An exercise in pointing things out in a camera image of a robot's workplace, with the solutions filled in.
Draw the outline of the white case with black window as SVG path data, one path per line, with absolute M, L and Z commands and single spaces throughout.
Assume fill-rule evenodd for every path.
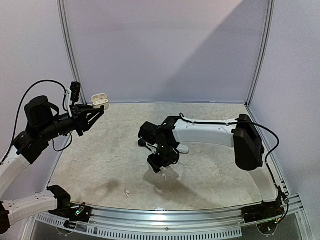
M 104 108 L 106 111 L 110 106 L 110 101 L 106 93 L 98 93 L 91 97 L 92 107 L 94 109 Z

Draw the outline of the black oval charging case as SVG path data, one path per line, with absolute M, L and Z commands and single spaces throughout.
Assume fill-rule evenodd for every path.
M 139 140 L 138 140 L 138 145 L 139 145 L 140 147 L 145 147 L 145 146 L 146 146 L 146 142 L 145 142 L 144 140 L 142 140 L 142 139 L 139 139 Z

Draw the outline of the white oval charging case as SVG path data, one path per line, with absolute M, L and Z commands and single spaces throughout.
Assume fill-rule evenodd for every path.
M 177 147 L 177 151 L 179 151 L 179 152 L 182 153 L 182 154 L 188 154 L 188 153 L 189 153 L 189 147 L 186 146 L 186 145 L 180 144 L 180 145 Z

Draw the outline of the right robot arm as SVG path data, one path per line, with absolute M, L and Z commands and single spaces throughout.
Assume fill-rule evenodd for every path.
M 138 132 L 138 145 L 152 152 L 147 162 L 155 173 L 179 162 L 181 154 L 187 154 L 186 143 L 214 144 L 232 148 L 235 164 L 249 173 L 257 186 L 262 204 L 258 213 L 269 218 L 278 210 L 276 199 L 281 193 L 268 165 L 258 128 L 266 127 L 252 122 L 246 114 L 236 119 L 196 120 L 182 113 L 168 116 L 160 125 L 146 121 Z

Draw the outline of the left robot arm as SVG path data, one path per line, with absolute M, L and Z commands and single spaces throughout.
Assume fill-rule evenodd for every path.
M 49 146 L 49 142 L 75 131 L 79 136 L 91 129 L 105 113 L 108 103 L 76 104 L 59 114 L 59 107 L 44 95 L 32 99 L 25 107 L 27 126 L 14 140 L 8 156 L 0 166 L 0 193 L 30 167 Z M 92 208 L 71 203 L 71 196 L 60 186 L 52 185 L 32 196 L 0 202 L 0 232 L 4 234 L 15 223 L 49 212 L 71 222 L 89 222 Z

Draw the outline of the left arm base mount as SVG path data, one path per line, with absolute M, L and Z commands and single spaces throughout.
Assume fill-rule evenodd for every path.
M 85 202 L 81 204 L 69 203 L 65 207 L 60 207 L 55 210 L 49 210 L 52 215 L 68 219 L 70 222 L 84 222 L 88 223 L 92 215 L 93 208 L 86 205 Z

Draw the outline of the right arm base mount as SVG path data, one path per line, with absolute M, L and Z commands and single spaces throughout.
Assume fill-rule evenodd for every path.
M 262 201 L 256 205 L 245 206 L 241 209 L 245 223 L 252 223 L 267 219 L 274 219 L 277 216 L 284 214 L 282 200 L 277 198 L 275 201 Z

